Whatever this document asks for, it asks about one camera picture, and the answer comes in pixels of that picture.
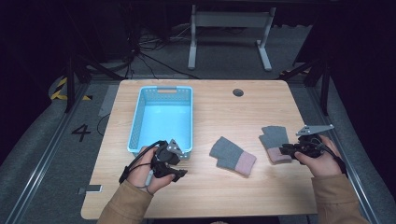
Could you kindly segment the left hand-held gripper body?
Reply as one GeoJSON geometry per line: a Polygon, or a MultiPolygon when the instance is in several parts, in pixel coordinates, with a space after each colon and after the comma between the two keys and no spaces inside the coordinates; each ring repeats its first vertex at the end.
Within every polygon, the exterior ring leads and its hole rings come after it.
{"type": "Polygon", "coordinates": [[[151,160],[151,169],[156,178],[161,178],[171,174],[172,165],[177,165],[180,162],[182,151],[177,142],[172,139],[170,142],[158,141],[158,146],[155,154],[151,160]]]}

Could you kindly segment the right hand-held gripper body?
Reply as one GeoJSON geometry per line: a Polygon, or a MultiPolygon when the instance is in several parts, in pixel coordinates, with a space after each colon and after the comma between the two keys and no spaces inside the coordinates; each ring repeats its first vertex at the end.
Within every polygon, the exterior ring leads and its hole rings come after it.
{"type": "Polygon", "coordinates": [[[332,130],[334,126],[330,125],[305,125],[296,133],[300,145],[300,151],[311,158],[319,157],[324,151],[321,133],[332,130]]]}

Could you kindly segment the grey and pink knit glove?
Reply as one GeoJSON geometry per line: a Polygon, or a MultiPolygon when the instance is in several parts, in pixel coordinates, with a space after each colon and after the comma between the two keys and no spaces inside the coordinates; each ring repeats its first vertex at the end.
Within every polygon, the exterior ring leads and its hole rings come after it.
{"type": "Polygon", "coordinates": [[[283,144],[289,142],[286,128],[283,126],[266,126],[262,127],[262,135],[259,139],[266,149],[268,157],[273,164],[290,163],[290,155],[283,155],[280,148],[283,144]]]}
{"type": "Polygon", "coordinates": [[[211,148],[209,155],[218,160],[218,167],[235,171],[244,176],[251,174],[257,160],[254,155],[223,136],[211,148]]]}

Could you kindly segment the light blue plastic basket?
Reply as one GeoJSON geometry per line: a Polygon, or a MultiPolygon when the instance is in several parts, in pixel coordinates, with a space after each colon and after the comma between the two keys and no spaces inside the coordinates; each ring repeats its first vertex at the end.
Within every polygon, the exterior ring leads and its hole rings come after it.
{"type": "Polygon", "coordinates": [[[134,110],[127,150],[174,139],[187,160],[193,148],[193,89],[190,86],[144,86],[134,110]]]}

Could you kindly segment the person's right hand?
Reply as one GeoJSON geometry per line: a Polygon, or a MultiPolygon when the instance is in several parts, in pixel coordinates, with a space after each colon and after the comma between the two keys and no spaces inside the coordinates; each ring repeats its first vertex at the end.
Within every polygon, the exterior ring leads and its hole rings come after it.
{"type": "Polygon", "coordinates": [[[301,152],[295,152],[294,156],[309,168],[314,177],[340,175],[342,173],[340,166],[328,152],[324,152],[317,158],[308,157],[301,152]]]}

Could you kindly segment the person's left hand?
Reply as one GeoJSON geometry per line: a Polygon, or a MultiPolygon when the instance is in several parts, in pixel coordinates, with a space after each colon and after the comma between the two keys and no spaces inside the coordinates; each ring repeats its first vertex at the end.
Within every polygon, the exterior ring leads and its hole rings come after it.
{"type": "Polygon", "coordinates": [[[147,192],[150,195],[154,195],[158,190],[168,186],[174,179],[174,175],[170,174],[157,178],[153,176],[149,183],[147,183],[151,159],[155,155],[157,147],[153,147],[150,150],[146,150],[144,147],[141,149],[145,154],[137,161],[133,166],[131,173],[127,177],[127,181],[133,186],[147,192]]]}

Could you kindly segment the black metal stand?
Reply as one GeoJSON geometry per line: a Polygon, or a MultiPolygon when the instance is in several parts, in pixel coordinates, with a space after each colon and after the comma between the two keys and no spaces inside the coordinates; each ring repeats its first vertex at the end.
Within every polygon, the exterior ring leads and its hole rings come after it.
{"type": "Polygon", "coordinates": [[[288,80],[307,70],[304,85],[314,88],[321,81],[319,105],[322,113],[328,115],[328,95],[330,86],[330,67],[325,59],[315,59],[309,63],[294,68],[290,71],[282,71],[277,80],[288,80]]]}
{"type": "Polygon", "coordinates": [[[93,67],[101,74],[104,74],[107,77],[112,78],[113,80],[123,80],[123,77],[110,71],[101,64],[91,59],[88,59],[87,57],[77,54],[74,56],[70,56],[66,65],[67,105],[66,105],[65,113],[71,111],[77,100],[76,91],[75,91],[75,77],[78,78],[78,81],[81,84],[89,84],[90,81],[92,80],[91,73],[89,72],[87,66],[93,67]]]}

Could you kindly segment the grey floor tape strip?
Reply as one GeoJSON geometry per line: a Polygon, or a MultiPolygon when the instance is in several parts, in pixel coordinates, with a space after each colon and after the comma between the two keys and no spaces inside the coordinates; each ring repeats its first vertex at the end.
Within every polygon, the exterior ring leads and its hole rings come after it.
{"type": "Polygon", "coordinates": [[[104,97],[104,100],[102,102],[102,105],[99,109],[98,116],[103,118],[107,114],[111,112],[111,109],[114,104],[114,100],[116,98],[117,92],[118,92],[118,85],[109,85],[106,91],[106,95],[104,97]]]}

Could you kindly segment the grey metal floor rail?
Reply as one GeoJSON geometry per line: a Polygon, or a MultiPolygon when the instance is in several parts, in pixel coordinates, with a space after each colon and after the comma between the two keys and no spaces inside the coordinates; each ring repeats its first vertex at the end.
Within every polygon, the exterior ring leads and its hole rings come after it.
{"type": "Polygon", "coordinates": [[[30,173],[29,179],[25,184],[19,199],[16,201],[4,224],[20,224],[22,217],[34,198],[36,191],[38,190],[57,150],[59,149],[60,141],[65,133],[66,127],[70,123],[71,118],[78,108],[78,104],[82,101],[82,97],[88,88],[88,84],[81,84],[77,88],[75,102],[68,107],[67,113],[62,113],[61,120],[56,130],[54,131],[35,169],[30,173]]]}
{"type": "MultiPolygon", "coordinates": [[[[315,88],[307,88],[306,91],[307,91],[307,94],[309,95],[311,101],[313,102],[316,113],[319,116],[320,124],[332,126],[333,122],[331,121],[330,117],[326,116],[325,113],[323,112],[323,109],[322,109],[321,103],[320,103],[320,96],[317,93],[316,89],[315,88]]],[[[336,144],[337,148],[339,149],[339,152],[343,158],[343,161],[346,164],[348,179],[350,180],[350,182],[351,182],[351,184],[352,184],[352,186],[360,200],[362,214],[367,218],[367,220],[371,224],[381,224],[375,214],[375,210],[372,207],[371,202],[369,201],[369,199],[367,197],[367,194],[364,191],[364,187],[361,183],[361,179],[359,178],[358,173],[356,172],[356,169],[353,167],[352,163],[347,158],[346,153],[343,151],[342,144],[340,143],[340,140],[338,138],[335,128],[332,128],[329,131],[325,131],[324,133],[326,135],[328,135],[333,140],[333,142],[336,144]]]]}

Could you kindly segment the grey metal desk frame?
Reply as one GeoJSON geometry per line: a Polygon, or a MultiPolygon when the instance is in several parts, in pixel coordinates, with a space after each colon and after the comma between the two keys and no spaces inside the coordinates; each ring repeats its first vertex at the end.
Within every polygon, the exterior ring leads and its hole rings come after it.
{"type": "Polygon", "coordinates": [[[201,11],[196,5],[191,7],[191,44],[188,59],[188,68],[195,69],[197,54],[197,27],[225,27],[225,28],[262,28],[263,36],[256,41],[256,47],[260,53],[262,65],[265,71],[271,71],[266,42],[276,14],[276,8],[271,7],[265,12],[225,12],[225,11],[201,11]]]}

